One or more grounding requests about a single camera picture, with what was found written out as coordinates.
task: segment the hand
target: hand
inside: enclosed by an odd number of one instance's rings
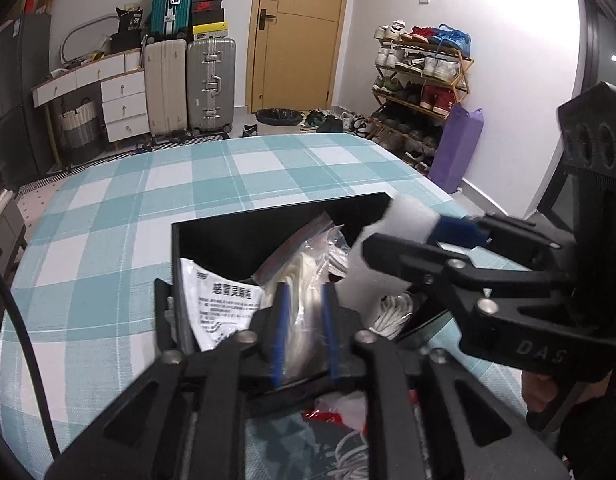
[[[581,404],[586,400],[603,397],[609,384],[609,374],[600,383],[588,384],[576,403]],[[528,404],[528,409],[540,413],[556,398],[558,386],[556,386],[555,380],[549,376],[523,372],[521,375],[521,393],[523,400]]]

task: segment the beige suitcase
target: beige suitcase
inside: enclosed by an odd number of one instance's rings
[[[187,129],[185,40],[146,45],[146,104],[152,135]]]

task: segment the black trash bag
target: black trash bag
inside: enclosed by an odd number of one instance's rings
[[[264,108],[255,115],[259,123],[268,126],[296,126],[303,120],[300,112],[288,108]]]

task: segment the metal screw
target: metal screw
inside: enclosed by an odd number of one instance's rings
[[[161,360],[166,365],[178,365],[184,360],[184,356],[181,355],[179,350],[166,350],[161,354]]]
[[[370,345],[377,340],[377,336],[369,330],[360,330],[355,332],[355,341],[364,345]]]
[[[453,269],[465,269],[466,262],[453,258],[451,260],[448,260],[448,265],[451,266]]]
[[[251,345],[257,342],[257,333],[252,332],[252,330],[241,330],[237,332],[237,341],[246,345]]]
[[[485,312],[486,314],[496,314],[499,312],[499,306],[493,300],[488,300],[488,298],[481,298],[476,302],[476,306],[481,312]]]
[[[438,365],[444,365],[448,362],[445,357],[445,350],[442,348],[433,348],[430,350],[430,359]]]

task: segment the trash can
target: trash can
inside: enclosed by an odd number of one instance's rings
[[[83,164],[104,151],[104,139],[93,102],[86,102],[61,117],[63,144],[69,153],[70,163]]]
[[[298,134],[303,115],[289,108],[264,108],[256,113],[257,133],[261,135]]]

